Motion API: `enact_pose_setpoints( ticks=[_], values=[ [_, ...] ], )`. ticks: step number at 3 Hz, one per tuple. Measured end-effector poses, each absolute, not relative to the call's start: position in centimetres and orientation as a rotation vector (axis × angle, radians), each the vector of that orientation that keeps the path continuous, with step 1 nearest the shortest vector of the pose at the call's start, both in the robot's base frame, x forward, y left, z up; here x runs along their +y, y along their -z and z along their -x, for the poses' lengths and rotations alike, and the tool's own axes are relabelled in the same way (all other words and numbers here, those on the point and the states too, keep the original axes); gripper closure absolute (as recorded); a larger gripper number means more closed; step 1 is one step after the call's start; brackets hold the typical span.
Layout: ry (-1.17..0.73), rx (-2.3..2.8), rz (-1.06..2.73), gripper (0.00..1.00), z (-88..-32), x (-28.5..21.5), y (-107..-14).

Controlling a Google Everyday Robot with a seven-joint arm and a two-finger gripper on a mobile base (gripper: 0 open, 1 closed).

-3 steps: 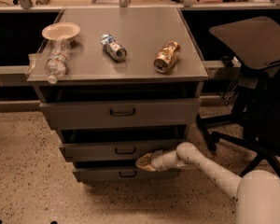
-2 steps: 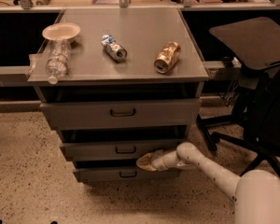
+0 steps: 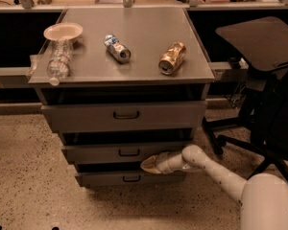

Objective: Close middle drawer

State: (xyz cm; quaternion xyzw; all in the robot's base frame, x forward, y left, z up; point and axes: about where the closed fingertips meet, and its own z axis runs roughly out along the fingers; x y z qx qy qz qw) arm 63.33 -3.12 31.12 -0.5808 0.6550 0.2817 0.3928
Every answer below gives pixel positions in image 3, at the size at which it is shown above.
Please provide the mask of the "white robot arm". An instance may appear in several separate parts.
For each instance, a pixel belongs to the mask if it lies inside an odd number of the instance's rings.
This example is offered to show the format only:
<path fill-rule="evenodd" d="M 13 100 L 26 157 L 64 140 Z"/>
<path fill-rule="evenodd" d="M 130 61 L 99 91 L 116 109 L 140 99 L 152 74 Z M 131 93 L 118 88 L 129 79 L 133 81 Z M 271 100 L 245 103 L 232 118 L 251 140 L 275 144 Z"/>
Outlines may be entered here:
<path fill-rule="evenodd" d="M 140 167 L 153 174 L 193 173 L 200 168 L 238 204 L 240 230 L 288 230 L 288 183 L 276 175 L 259 173 L 244 179 L 194 144 L 180 151 L 154 154 Z"/>

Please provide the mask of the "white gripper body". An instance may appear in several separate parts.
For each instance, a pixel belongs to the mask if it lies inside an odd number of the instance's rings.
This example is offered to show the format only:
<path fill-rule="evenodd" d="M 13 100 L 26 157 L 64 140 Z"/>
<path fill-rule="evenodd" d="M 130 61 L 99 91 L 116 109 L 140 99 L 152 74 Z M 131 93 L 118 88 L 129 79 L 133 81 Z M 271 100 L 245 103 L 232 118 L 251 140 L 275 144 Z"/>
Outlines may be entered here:
<path fill-rule="evenodd" d="M 162 152 L 157 156 L 156 168 L 160 173 L 168 174 L 179 171 L 182 168 L 180 152 Z"/>

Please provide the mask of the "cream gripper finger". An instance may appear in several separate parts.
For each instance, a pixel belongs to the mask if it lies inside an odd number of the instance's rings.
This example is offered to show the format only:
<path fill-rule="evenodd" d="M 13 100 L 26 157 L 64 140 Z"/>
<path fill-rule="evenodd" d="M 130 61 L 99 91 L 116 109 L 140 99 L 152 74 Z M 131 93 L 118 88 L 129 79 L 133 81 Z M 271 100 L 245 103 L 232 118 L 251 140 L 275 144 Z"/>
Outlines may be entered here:
<path fill-rule="evenodd" d="M 159 167 L 160 156 L 152 155 L 141 162 L 142 169 L 155 169 Z"/>
<path fill-rule="evenodd" d="M 152 174 L 165 174 L 165 172 L 160 171 L 158 168 L 148 168 L 148 169 L 143 169 L 147 173 L 152 173 Z"/>

